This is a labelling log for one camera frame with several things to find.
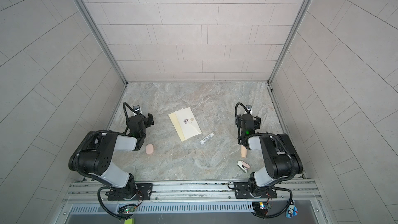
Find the pink oval eraser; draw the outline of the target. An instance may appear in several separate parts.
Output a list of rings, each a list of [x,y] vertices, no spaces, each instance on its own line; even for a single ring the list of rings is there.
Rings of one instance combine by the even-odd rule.
[[[154,153],[154,146],[152,144],[148,144],[145,148],[146,154],[152,155]]]

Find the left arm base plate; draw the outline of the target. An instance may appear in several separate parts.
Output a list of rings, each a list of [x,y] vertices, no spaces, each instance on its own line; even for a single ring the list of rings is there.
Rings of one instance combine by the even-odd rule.
[[[106,192],[108,201],[142,201],[150,200],[152,193],[152,183],[137,183],[134,187],[130,188],[127,185],[124,188],[111,188]]]

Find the blue toy car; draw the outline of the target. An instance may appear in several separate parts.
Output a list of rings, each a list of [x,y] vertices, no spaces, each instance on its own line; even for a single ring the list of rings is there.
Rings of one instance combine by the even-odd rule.
[[[294,216],[298,214],[298,210],[295,207],[295,201],[292,200],[286,210],[286,217],[292,219]]]

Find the circuit board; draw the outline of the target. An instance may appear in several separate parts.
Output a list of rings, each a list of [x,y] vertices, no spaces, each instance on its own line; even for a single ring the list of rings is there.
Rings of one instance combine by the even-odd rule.
[[[133,214],[137,209],[136,204],[128,204],[119,208],[119,214]]]
[[[259,216],[266,216],[272,208],[272,205],[268,202],[254,201],[252,202],[252,208],[254,210],[254,214]]]

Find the yellow envelope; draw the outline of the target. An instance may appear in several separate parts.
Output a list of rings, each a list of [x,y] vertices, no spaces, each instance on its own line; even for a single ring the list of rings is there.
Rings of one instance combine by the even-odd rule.
[[[176,114],[175,113],[169,114],[169,118],[170,118],[170,120],[171,120],[171,122],[172,122],[172,124],[173,124],[173,126],[174,126],[174,128],[175,128],[175,130],[176,130],[176,132],[178,134],[178,137],[180,138],[180,140],[182,142],[185,141],[186,139],[185,139],[185,136],[183,134],[183,131],[181,129],[181,126],[180,126],[180,123],[179,123],[179,121],[177,119]]]

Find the aluminium rail frame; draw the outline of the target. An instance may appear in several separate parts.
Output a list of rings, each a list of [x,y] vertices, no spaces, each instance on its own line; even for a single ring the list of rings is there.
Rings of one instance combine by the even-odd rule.
[[[56,224],[329,224],[318,186],[301,176],[277,185],[276,199],[236,199],[227,180],[139,181],[152,183],[150,200],[108,201],[102,184],[92,179],[71,183],[55,216]],[[298,214],[286,217],[290,202]],[[254,214],[252,202],[272,205],[266,216]],[[120,207],[136,204],[133,214],[116,218]]]

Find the right circuit board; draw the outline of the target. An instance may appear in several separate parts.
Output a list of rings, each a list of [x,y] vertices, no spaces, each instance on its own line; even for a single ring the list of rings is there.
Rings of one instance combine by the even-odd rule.
[[[254,210],[254,214],[259,216],[266,216],[272,208],[272,205],[268,202],[254,201],[252,202],[252,208]]]

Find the beige toy microphone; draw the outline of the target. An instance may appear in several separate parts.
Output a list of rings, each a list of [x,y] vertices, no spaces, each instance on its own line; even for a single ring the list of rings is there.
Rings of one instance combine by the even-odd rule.
[[[241,157],[247,158],[247,148],[245,146],[241,146]]]

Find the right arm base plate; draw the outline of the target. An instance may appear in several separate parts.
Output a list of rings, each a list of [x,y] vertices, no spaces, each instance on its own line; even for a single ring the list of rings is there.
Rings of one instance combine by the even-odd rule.
[[[277,193],[269,187],[257,187],[248,181],[230,182],[228,188],[233,190],[236,199],[276,199]]]

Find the left circuit board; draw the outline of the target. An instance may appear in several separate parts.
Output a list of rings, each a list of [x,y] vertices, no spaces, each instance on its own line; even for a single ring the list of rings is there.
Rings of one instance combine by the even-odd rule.
[[[137,209],[136,204],[128,204],[119,208],[119,214],[133,214]]]

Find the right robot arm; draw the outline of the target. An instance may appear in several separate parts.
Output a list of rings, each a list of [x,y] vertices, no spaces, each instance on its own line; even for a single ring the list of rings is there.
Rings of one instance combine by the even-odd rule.
[[[261,127],[261,118],[253,116],[243,103],[235,105],[234,113],[238,145],[259,150],[263,155],[264,166],[253,172],[248,180],[249,192],[254,198],[276,190],[276,184],[302,173],[302,162],[287,134],[257,132]]]

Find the cream white envelope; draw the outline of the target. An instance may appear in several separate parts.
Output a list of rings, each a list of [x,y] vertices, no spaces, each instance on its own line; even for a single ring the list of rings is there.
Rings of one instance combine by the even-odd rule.
[[[176,111],[175,115],[181,129],[182,142],[202,133],[190,107]]]

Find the pink white tape dispenser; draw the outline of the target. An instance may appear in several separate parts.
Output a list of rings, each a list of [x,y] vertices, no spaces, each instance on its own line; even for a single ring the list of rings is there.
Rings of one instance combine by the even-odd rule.
[[[237,162],[237,166],[244,172],[244,173],[248,173],[248,171],[250,170],[250,165],[247,164],[244,161],[238,161]]]

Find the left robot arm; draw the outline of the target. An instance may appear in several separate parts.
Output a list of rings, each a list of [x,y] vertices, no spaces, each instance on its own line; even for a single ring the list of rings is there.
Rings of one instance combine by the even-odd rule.
[[[153,184],[137,184],[131,173],[113,163],[116,150],[138,151],[142,148],[146,129],[154,125],[152,114],[145,116],[139,106],[123,103],[126,118],[124,132],[90,131],[71,156],[68,167],[84,177],[102,183],[109,191],[108,201],[149,200]]]

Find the white glue stick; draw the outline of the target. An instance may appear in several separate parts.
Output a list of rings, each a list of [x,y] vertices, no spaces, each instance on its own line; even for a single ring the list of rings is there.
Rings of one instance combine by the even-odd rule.
[[[210,133],[209,135],[205,136],[202,140],[200,140],[200,143],[203,145],[206,142],[208,142],[209,140],[211,140],[214,137],[214,133]]]

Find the green sticky note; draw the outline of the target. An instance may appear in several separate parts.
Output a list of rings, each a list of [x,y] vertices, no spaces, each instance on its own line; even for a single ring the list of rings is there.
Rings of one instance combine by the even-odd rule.
[[[135,224],[135,219],[134,218],[130,218],[128,220],[125,220],[124,224]]]

